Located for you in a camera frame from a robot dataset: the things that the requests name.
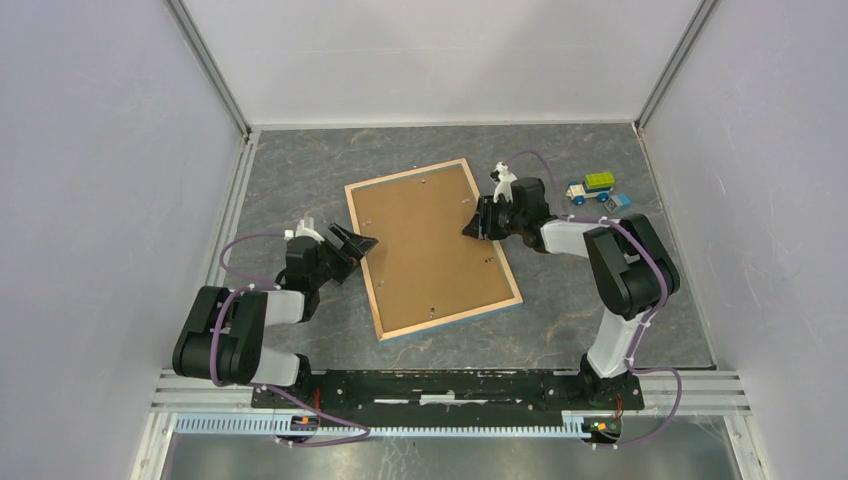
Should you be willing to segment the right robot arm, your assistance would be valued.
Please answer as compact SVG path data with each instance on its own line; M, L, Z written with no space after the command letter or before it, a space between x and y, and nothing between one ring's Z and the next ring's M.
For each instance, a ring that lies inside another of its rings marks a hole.
M463 235L479 240L519 236L545 254L588 259L604 305L596 339L578 378L585 398L624 395L645 330L679 288L679 273L649 219L634 214L580 221L554 216L543 181L493 172L495 191L477 201Z

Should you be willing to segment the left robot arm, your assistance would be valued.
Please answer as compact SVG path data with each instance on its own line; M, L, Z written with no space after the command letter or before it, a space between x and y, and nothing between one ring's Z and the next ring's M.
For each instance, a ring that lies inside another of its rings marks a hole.
M280 235L286 242L285 264L275 278L253 276L236 289L200 288L173 350L174 372L216 386L300 388L309 383L308 358L266 346L265 330L310 321L321 288L330 281L343 284L379 243L336 223L329 232L322 235L312 219L304 218Z

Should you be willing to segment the toy brick car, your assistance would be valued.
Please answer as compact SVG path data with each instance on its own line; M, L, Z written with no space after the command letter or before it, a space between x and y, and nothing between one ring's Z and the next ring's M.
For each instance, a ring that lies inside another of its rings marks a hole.
M592 199L605 203L615 184L615 177L609 171L588 174L582 181L568 184L566 197L576 206L583 205Z

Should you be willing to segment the small blue grey brick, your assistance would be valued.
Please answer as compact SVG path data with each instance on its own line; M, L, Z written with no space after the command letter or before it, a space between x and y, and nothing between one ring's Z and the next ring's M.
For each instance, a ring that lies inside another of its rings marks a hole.
M631 207L631 201L625 194L611 195L604 203L610 214L620 214Z

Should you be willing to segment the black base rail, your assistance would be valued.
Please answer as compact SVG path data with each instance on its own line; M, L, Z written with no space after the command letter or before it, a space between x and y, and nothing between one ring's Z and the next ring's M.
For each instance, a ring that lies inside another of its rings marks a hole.
M553 427L565 412L638 411L639 380L578 371L327 370L290 387L297 399L367 427Z

